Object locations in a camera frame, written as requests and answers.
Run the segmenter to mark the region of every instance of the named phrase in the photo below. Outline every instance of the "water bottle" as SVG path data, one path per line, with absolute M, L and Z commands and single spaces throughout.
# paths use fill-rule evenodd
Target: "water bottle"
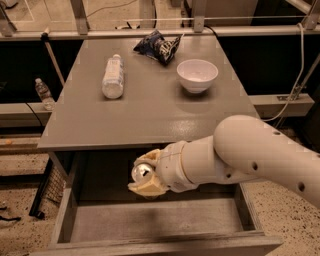
M 109 99 L 117 99 L 123 94 L 123 59 L 115 54 L 108 59 L 106 71 L 102 79 L 102 92 Z
M 36 86 L 35 86 L 36 91 L 42 103 L 44 104 L 44 108 L 46 110 L 53 110 L 55 101 L 52 98 L 52 94 L 50 92 L 49 87 L 40 78 L 37 78 L 35 82 L 36 82 Z

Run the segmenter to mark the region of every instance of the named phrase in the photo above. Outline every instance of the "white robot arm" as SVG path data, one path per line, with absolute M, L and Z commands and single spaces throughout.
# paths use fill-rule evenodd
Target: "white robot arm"
M 213 136 L 180 141 L 139 157 L 133 192 L 154 197 L 200 184 L 255 179 L 276 182 L 320 208 L 320 154 L 308 150 L 260 119 L 231 116 Z

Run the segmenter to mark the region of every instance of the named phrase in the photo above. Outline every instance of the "cable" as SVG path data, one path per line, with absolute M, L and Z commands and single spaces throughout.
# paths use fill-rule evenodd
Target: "cable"
M 88 14 L 88 15 L 87 15 L 87 18 L 88 18 L 89 16 L 92 16 L 92 15 L 96 14 L 97 12 L 99 12 L 99 11 L 101 11 L 101 10 L 104 10 L 104 9 L 113 9 L 113 8 L 119 8 L 119 7 L 127 6 L 127 5 L 130 5 L 130 4 L 132 4 L 132 3 L 134 3 L 134 2 L 137 2 L 137 1 L 138 1 L 138 0 L 133 0 L 133 1 L 128 2 L 128 3 L 126 3 L 126 4 L 120 4 L 120 5 L 115 5 L 115 6 L 102 7 L 102 8 L 100 8 L 100 9 L 98 9 L 98 10 L 96 10 L 96 11 Z
M 153 28 L 156 28 L 157 26 L 157 20 L 158 20 L 158 14 L 157 14 L 157 7 L 156 7 L 156 3 L 155 3 L 155 0 L 152 0 L 152 4 L 154 6 L 154 25 L 153 25 Z
M 1 87 L 0 89 L 1 89 L 1 91 L 4 90 L 4 91 L 8 92 L 9 94 L 11 94 L 11 95 L 14 96 L 14 97 L 16 96 L 14 93 L 12 93 L 12 92 L 10 92 L 8 89 L 4 88 L 4 86 Z M 36 112 L 34 112 L 34 110 L 32 109 L 32 107 L 31 107 L 27 102 L 24 101 L 23 103 L 26 104 L 26 105 L 30 108 L 30 110 L 32 111 L 32 113 L 34 114 L 34 116 L 38 119 L 39 124 L 40 124 L 40 127 L 43 128 L 43 123 L 41 122 L 41 120 L 40 120 L 40 118 L 38 117 L 38 115 L 36 114 Z
M 212 31 L 212 33 L 218 38 L 216 31 L 214 31 L 214 29 L 212 27 L 210 27 L 208 25 L 204 25 L 204 27 L 210 29 Z
M 298 82 L 300 80 L 300 77 L 302 75 L 302 72 L 304 70 L 304 38 L 303 38 L 303 27 L 302 27 L 302 24 L 301 23 L 298 23 L 298 26 L 300 28 L 300 35 L 301 35 L 301 69 L 300 69 L 300 73 L 291 89 L 291 92 L 288 96 L 288 99 L 287 99 L 287 102 L 286 104 L 284 105 L 284 107 L 281 109 L 281 111 L 274 117 L 272 118 L 269 118 L 269 119 L 262 119 L 262 121 L 265 121 L 265 122 L 269 122 L 269 121 L 273 121 L 275 119 L 277 119 L 278 117 L 280 117 L 282 115 L 282 113 L 286 110 L 287 106 L 289 105 L 289 102 L 291 101 L 291 97 L 296 89 L 296 87 L 298 86 Z

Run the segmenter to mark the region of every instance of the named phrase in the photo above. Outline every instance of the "gray table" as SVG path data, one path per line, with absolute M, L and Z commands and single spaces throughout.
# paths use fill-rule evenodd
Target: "gray table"
M 68 172 L 70 152 L 191 141 L 211 135 L 228 116 L 257 116 L 215 36 L 184 36 L 167 67 L 133 51 L 140 39 L 84 41 L 38 144 L 62 172 Z M 125 89 L 120 99 L 109 100 L 101 81 L 115 53 L 125 61 Z M 179 63 L 193 58 L 219 69 L 214 85 L 200 95 L 183 89 L 176 74 Z

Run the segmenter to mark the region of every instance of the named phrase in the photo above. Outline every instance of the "white cable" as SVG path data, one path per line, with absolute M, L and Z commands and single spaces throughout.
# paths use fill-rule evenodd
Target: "white cable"
M 298 86 L 298 82 L 300 80 L 300 77 L 302 75 L 302 72 L 304 70 L 304 38 L 303 38 L 303 27 L 302 27 L 302 24 L 301 23 L 298 23 L 298 26 L 300 28 L 300 35 L 301 35 L 301 69 L 300 69 L 300 73 L 296 79 L 296 82 L 294 83 L 292 89 L 291 89 L 291 92 L 288 96 L 288 99 L 287 99 L 287 102 L 286 104 L 284 105 L 284 107 L 281 109 L 281 111 L 274 117 L 270 118 L 270 119 L 262 119 L 262 121 L 265 121 L 265 122 L 269 122 L 269 121 L 273 121 L 275 119 L 277 119 L 278 117 L 280 117 L 282 115 L 282 113 L 286 110 L 287 106 L 289 105 L 289 102 L 291 101 L 291 97 L 293 95 L 293 92 L 295 91 L 296 87 Z

